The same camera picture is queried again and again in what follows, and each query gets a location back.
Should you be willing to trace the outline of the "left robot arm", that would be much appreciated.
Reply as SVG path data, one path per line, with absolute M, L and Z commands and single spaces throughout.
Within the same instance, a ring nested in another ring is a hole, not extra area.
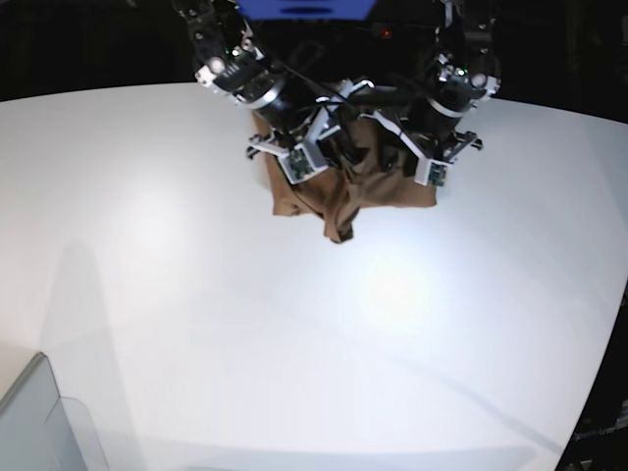
M 490 99 L 500 87 L 499 64 L 493 52 L 493 1 L 435 1 L 438 21 L 422 28 L 431 42 L 413 47 L 413 72 L 389 71 L 389 88 L 376 86 L 365 98 L 361 117 L 393 134 L 400 147 L 416 157 L 417 174 L 444 172 L 467 147 L 483 148 L 472 131 L 457 125 L 478 102 Z

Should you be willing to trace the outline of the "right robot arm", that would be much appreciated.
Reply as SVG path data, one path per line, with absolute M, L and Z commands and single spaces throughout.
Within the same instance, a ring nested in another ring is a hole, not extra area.
M 249 155 L 267 154 L 303 180 L 342 161 L 361 162 L 347 127 L 350 97 L 367 81 L 311 69 L 327 53 L 333 28 L 363 24 L 372 1 L 176 1 L 193 51 L 197 82 L 246 108 L 266 130 Z

